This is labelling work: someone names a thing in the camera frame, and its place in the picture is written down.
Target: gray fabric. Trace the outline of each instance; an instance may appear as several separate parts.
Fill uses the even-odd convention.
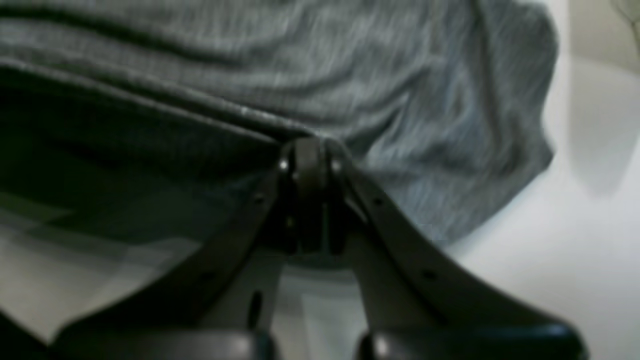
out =
[[[330,136],[439,245],[548,166],[556,56],[545,9],[511,0],[0,0],[0,82],[102,106],[3,121],[176,173],[233,154],[238,178]]]

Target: white surface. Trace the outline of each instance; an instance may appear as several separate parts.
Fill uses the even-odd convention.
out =
[[[545,110],[556,157],[548,172],[451,254],[488,282],[572,321],[592,359],[638,360],[640,60],[628,24],[607,0],[548,5],[562,44]],[[0,203],[29,206],[32,214],[37,209],[31,220],[0,213],[0,304],[45,339],[64,321],[151,280],[194,247],[180,238],[126,246],[83,235],[85,248],[68,249],[43,239],[80,235],[40,224],[65,216],[64,210],[7,194],[0,194]],[[136,206],[155,203],[144,198]],[[273,326],[286,359],[350,359],[366,326],[358,301],[348,273],[288,269]]]
[[[556,157],[452,254],[478,276],[571,320],[592,359],[638,360],[640,59],[605,1],[548,5],[562,39],[545,110]],[[590,19],[576,10],[589,6],[601,11],[592,23],[601,33],[590,43],[571,32]]]

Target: gray t-shirt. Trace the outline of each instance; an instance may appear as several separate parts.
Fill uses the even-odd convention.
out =
[[[0,121],[233,189],[221,213],[328,136],[446,245],[550,163],[556,56],[513,0],[0,0]]]

